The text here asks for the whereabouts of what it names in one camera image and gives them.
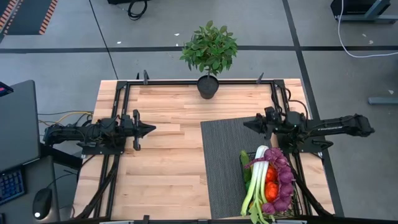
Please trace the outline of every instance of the concrete floor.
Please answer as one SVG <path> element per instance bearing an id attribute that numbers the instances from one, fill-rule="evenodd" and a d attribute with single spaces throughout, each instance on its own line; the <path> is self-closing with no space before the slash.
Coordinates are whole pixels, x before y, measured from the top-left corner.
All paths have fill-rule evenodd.
<path id="1" fill-rule="evenodd" d="M 210 19 L 218 26 L 227 25 L 239 45 L 293 46 L 282 1 L 151 0 L 139 21 L 129 20 L 122 10 L 126 4 L 92 2 L 108 47 L 182 45 Z M 330 0 L 288 2 L 301 46 L 339 46 Z M 392 2 L 388 12 L 398 14 L 398 4 Z M 398 45 L 397 34 L 397 24 L 341 26 L 345 44 L 352 46 Z M 88 0 L 59 0 L 45 35 L 6 36 L 0 43 L 0 49 L 101 47 L 104 43 Z M 120 79 L 134 79 L 143 69 L 151 79 L 200 76 L 178 60 L 180 52 L 113 52 L 111 56 Z M 398 107 L 367 103 L 369 96 L 391 96 L 389 90 L 398 93 L 398 55 L 356 59 L 342 51 L 316 51 L 303 56 L 321 119 L 358 113 L 367 116 L 376 130 L 368 138 L 327 137 L 335 143 L 330 156 L 344 215 L 398 220 L 398 195 L 393 193 L 398 187 Z M 36 82 L 39 113 L 93 110 L 100 81 L 115 79 L 107 53 L 0 54 L 0 69 L 4 83 Z M 264 78 L 302 78 L 294 51 L 267 50 L 240 51 L 231 70 L 220 78 L 257 78 L 262 72 Z M 59 117 L 40 118 L 54 121 Z M 79 153 L 72 142 L 58 148 Z M 60 185 L 60 207 L 72 204 L 74 177 Z"/>

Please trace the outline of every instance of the tomato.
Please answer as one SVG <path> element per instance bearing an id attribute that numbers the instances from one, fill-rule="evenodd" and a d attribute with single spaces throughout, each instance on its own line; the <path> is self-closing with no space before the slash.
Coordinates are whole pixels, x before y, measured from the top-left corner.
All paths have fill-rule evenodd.
<path id="1" fill-rule="evenodd" d="M 278 179 L 278 172 L 271 164 L 269 164 L 266 175 L 266 183 L 275 182 L 277 181 L 277 179 Z"/>
<path id="2" fill-rule="evenodd" d="M 266 184 L 266 199 L 267 202 L 273 202 L 278 196 L 279 186 L 273 182 L 268 182 Z"/>

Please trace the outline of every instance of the vegetable basket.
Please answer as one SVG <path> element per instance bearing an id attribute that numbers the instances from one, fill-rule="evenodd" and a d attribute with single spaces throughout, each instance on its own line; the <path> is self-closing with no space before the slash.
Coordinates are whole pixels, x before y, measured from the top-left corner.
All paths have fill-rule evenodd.
<path id="1" fill-rule="evenodd" d="M 249 156 L 250 160 L 253 160 L 254 157 L 256 156 L 256 153 L 255 152 L 248 152 L 248 156 Z M 243 165 L 242 165 L 242 163 L 241 163 L 241 166 L 242 166 L 241 170 L 242 170 L 242 179 L 243 179 Z M 293 192 L 293 196 L 292 196 L 292 203 L 289 205 L 289 209 L 286 212 L 283 212 L 283 213 L 276 213 L 274 215 L 275 219 L 293 218 L 293 217 L 297 217 L 297 216 L 303 214 L 300 197 L 299 197 L 299 195 L 297 193 L 297 186 L 294 184 L 293 187 L 294 187 L 294 192 Z"/>

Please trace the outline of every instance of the green leaves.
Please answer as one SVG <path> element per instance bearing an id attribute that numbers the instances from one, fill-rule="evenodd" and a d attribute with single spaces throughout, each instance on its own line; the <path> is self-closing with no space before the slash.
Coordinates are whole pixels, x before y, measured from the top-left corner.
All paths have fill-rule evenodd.
<path id="1" fill-rule="evenodd" d="M 188 63 L 199 71 L 217 75 L 223 70 L 229 70 L 232 65 L 232 56 L 236 56 L 238 45 L 233 33 L 227 31 L 227 26 L 220 30 L 213 27 L 213 21 L 207 22 L 205 27 L 194 31 L 191 41 L 184 44 L 183 55 L 180 60 Z"/>

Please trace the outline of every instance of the gray placemat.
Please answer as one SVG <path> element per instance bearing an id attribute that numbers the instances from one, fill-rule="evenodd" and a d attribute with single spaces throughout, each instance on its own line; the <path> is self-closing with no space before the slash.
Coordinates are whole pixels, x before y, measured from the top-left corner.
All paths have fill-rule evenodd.
<path id="1" fill-rule="evenodd" d="M 246 196 L 239 152 L 256 152 L 270 141 L 243 126 L 253 118 L 201 122 L 211 218 L 240 216 Z"/>

